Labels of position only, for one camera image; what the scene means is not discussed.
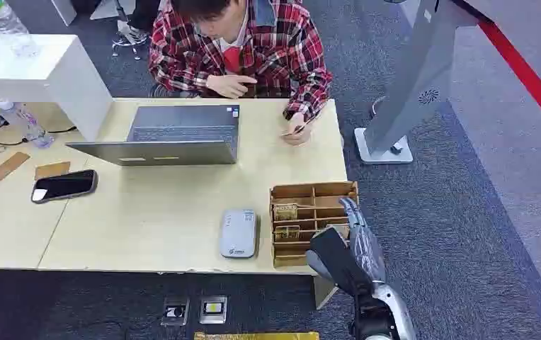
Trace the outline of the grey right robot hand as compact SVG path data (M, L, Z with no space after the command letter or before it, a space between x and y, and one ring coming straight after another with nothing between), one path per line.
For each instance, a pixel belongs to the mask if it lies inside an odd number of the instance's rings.
M373 294L387 277L382 248L357 203L351 198L339 203L348 219L348 238L335 227L317 232L305 252L307 263L351 296Z

